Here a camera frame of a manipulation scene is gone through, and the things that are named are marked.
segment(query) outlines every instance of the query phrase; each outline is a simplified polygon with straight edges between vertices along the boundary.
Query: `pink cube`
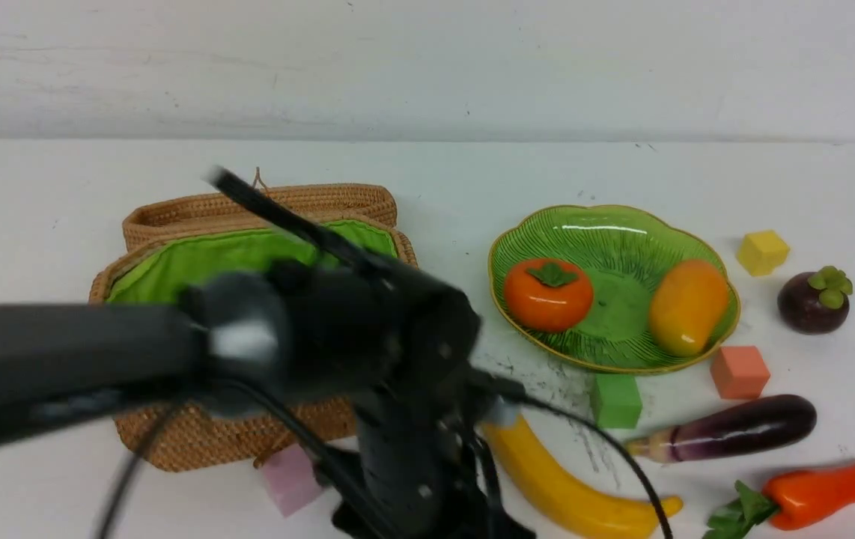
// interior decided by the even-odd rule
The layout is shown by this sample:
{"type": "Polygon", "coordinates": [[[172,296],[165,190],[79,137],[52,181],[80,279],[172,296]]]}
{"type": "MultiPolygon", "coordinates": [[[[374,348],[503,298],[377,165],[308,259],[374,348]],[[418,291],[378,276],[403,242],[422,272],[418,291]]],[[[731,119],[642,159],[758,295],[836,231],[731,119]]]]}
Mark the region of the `pink cube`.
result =
{"type": "Polygon", "coordinates": [[[273,454],[261,471],[267,495],[284,518],[311,504],[324,492],[314,479],[311,458],[298,444],[273,454]]]}
{"type": "Polygon", "coordinates": [[[711,365],[711,376],[722,399],[756,399],[770,371],[756,346],[722,346],[711,365]]]}

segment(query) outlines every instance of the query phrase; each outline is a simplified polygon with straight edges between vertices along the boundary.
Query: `table surface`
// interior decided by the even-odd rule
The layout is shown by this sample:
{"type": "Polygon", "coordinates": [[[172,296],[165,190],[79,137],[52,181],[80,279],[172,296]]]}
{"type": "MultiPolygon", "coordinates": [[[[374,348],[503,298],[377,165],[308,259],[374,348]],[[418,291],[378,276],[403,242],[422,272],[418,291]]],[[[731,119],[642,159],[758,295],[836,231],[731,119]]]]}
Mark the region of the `table surface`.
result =
{"type": "MultiPolygon", "coordinates": [[[[773,376],[767,395],[798,393],[820,413],[800,444],[766,454],[663,466],[643,463],[658,491],[687,502],[677,537],[700,537],[708,512],[731,498],[736,478],[760,487],[787,468],[855,458],[855,296],[844,328],[804,337],[776,317],[789,276],[833,264],[855,281],[855,144],[349,144],[232,141],[0,141],[0,301],[85,301],[92,278],[124,253],[121,219],[134,207],[209,192],[209,168],[269,185],[369,182],[390,188],[401,231],[421,266],[471,297],[485,325],[477,365],[513,372],[535,395],[588,413],[589,375],[550,361],[497,314],[487,253],[507,228],[552,204],[629,204],[711,243],[743,298],[730,344],[761,348],[773,376]],[[787,263],[752,278],[734,259],[743,233],[774,228],[787,263]]],[[[640,430],[728,406],[708,364],[639,379],[640,430]]],[[[642,496],[616,454],[589,434],[540,413],[534,430],[562,465],[589,484],[642,496]]],[[[618,437],[631,433],[615,432],[618,437]]],[[[0,537],[88,536],[126,451],[98,421],[0,449],[0,537]]],[[[538,536],[569,537],[504,481],[509,511],[538,536]]],[[[250,463],[183,474],[144,468],[118,537],[233,539],[338,537],[328,517],[338,495],[283,520],[250,463]]],[[[761,526],[750,537],[779,537],[761,526]]],[[[796,539],[855,536],[855,506],[796,539]]]]}

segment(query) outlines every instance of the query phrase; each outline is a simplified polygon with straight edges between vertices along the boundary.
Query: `orange cube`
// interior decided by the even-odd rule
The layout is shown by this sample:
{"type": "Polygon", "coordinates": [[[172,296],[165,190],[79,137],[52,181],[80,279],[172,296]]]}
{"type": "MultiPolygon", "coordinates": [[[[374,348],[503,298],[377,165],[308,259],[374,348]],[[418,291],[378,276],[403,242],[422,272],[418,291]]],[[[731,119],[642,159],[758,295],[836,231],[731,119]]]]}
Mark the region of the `orange cube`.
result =
{"type": "Polygon", "coordinates": [[[711,365],[711,376],[722,399],[756,399],[770,371],[756,346],[722,346],[711,365]]]}

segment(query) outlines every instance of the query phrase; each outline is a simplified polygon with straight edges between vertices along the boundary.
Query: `red pepper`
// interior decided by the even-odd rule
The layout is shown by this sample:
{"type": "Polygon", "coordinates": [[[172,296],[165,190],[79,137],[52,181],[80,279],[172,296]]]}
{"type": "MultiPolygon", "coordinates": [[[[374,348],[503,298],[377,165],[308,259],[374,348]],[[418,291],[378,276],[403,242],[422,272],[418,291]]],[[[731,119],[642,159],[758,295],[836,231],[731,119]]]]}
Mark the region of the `red pepper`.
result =
{"type": "Polygon", "coordinates": [[[739,539],[769,520],[777,529],[807,528],[855,504],[855,464],[777,475],[761,492],[737,481],[739,499],[718,509],[704,539],[739,539]]]}
{"type": "Polygon", "coordinates": [[[770,519],[777,529],[801,529],[855,504],[855,464],[777,475],[761,491],[780,512],[770,519]]]}

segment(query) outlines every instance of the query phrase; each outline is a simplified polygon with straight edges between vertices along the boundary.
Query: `toy banana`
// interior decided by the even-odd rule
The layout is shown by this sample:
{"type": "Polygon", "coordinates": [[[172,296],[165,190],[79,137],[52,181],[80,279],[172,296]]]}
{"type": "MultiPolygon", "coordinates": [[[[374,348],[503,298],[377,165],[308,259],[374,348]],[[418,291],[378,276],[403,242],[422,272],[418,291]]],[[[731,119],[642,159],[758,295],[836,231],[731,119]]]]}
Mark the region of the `toy banana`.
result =
{"type": "MultiPolygon", "coordinates": [[[[657,528],[649,502],[598,492],[554,460],[522,415],[510,427],[484,424],[484,437],[517,489],[554,524],[588,539],[646,539],[657,528]]],[[[668,517],[684,508],[676,496],[661,499],[668,517]]]]}

